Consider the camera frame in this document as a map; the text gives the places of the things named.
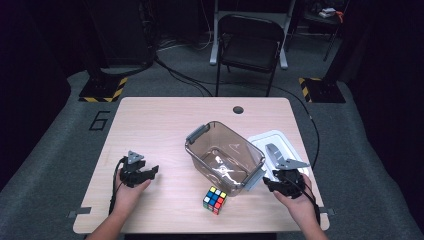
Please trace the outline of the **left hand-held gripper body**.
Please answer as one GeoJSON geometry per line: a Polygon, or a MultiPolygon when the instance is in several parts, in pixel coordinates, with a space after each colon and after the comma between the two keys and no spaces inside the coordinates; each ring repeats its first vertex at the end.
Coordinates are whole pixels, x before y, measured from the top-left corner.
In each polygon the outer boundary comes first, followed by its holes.
{"type": "Polygon", "coordinates": [[[140,161],[145,161],[144,156],[133,151],[128,152],[128,156],[124,158],[124,165],[120,172],[121,182],[134,188],[145,181],[143,172],[141,171],[140,161]]]}

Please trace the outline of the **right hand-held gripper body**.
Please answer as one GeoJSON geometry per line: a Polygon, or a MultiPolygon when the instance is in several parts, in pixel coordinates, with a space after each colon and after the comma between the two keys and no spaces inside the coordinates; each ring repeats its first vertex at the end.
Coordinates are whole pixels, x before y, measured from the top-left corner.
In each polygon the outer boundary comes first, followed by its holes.
{"type": "Polygon", "coordinates": [[[278,182],[272,183],[272,189],[286,197],[293,199],[299,197],[305,190],[305,182],[299,172],[299,168],[304,167],[308,167],[308,164],[292,159],[283,160],[273,171],[278,182]]]}

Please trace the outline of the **white lid with grey handle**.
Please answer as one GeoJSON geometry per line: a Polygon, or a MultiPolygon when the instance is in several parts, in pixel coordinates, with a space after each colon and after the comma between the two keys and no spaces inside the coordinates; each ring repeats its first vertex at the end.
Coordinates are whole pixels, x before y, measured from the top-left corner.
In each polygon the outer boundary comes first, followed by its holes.
{"type": "Polygon", "coordinates": [[[297,166],[300,173],[309,176],[309,164],[300,157],[282,132],[271,130],[252,136],[249,141],[264,153],[265,164],[262,169],[266,171],[265,176],[272,181],[277,181],[273,171],[279,170],[286,164],[297,166]]]}

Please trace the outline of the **multicoloured puzzle cube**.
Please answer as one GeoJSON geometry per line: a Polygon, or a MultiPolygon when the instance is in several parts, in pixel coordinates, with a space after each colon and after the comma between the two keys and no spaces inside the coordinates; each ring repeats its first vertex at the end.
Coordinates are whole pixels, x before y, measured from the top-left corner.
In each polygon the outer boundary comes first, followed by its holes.
{"type": "Polygon", "coordinates": [[[215,186],[211,186],[205,194],[202,204],[203,207],[213,214],[218,215],[225,204],[227,193],[215,186]]]}

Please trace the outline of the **transparent brown storage box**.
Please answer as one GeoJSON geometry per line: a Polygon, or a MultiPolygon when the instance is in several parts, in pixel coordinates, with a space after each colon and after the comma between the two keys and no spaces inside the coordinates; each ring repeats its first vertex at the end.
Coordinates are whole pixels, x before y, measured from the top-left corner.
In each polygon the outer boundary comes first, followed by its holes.
{"type": "Polygon", "coordinates": [[[229,196],[252,190],[266,173],[263,152],[219,121],[189,134],[185,150],[195,168],[229,196]]]}

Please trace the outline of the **person's right hand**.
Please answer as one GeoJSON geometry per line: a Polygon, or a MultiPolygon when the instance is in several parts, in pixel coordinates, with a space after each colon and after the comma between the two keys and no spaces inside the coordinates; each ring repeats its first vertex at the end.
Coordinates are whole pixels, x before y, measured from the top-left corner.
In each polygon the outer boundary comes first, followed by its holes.
{"type": "Polygon", "coordinates": [[[290,215],[295,220],[296,217],[301,216],[313,216],[316,219],[315,207],[314,207],[314,197],[312,194],[311,181],[307,175],[302,174],[302,177],[305,182],[305,193],[301,196],[292,199],[282,195],[278,191],[274,191],[273,194],[278,201],[286,206],[290,215]]]}

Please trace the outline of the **person's left hand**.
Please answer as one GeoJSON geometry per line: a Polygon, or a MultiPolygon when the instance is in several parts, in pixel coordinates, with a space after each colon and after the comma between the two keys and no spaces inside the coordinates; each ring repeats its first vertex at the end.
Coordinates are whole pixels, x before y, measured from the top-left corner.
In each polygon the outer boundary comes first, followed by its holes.
{"type": "Polygon", "coordinates": [[[115,199],[112,212],[115,212],[115,211],[126,212],[130,216],[134,208],[137,206],[142,193],[150,185],[151,180],[148,179],[144,181],[142,184],[136,185],[134,188],[130,188],[124,185],[120,180],[120,176],[117,176],[115,180],[116,180],[116,183],[115,183],[116,199],[115,199]]]}

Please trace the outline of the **black striped stand base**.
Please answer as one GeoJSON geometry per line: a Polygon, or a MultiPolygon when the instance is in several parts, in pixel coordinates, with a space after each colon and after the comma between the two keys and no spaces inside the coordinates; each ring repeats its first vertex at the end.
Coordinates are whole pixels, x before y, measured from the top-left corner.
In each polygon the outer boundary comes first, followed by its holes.
{"type": "Polygon", "coordinates": [[[106,77],[103,81],[90,79],[79,94],[83,102],[115,102],[123,92],[127,78],[106,77]]]}
{"type": "Polygon", "coordinates": [[[327,83],[320,78],[300,78],[299,84],[309,103],[345,103],[336,83],[327,83]]]}

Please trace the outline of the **black equipment cabinet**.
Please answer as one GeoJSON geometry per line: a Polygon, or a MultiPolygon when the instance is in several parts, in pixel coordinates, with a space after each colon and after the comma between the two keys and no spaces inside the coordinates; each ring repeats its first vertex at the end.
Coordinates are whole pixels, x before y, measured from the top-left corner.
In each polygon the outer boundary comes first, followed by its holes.
{"type": "Polygon", "coordinates": [[[152,62],[140,19],[140,0],[91,0],[90,5],[109,66],[141,66],[152,62]]]}

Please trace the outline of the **black folding chair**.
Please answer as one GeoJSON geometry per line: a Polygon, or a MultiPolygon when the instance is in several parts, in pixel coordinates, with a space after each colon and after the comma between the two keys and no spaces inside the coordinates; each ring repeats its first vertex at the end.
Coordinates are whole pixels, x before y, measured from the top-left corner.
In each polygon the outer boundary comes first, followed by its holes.
{"type": "Polygon", "coordinates": [[[219,95],[221,66],[269,74],[269,96],[280,59],[285,33],[276,22],[238,14],[218,21],[218,51],[215,95],[219,95]]]}

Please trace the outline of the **white and orange object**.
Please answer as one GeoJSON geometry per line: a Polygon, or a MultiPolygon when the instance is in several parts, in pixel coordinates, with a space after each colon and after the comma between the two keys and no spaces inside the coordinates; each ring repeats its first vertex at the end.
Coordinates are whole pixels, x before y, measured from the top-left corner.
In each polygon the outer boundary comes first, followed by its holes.
{"type": "Polygon", "coordinates": [[[318,15],[321,16],[322,18],[329,18],[333,16],[342,17],[344,13],[341,11],[337,11],[334,8],[324,8],[318,13],[318,15]]]}

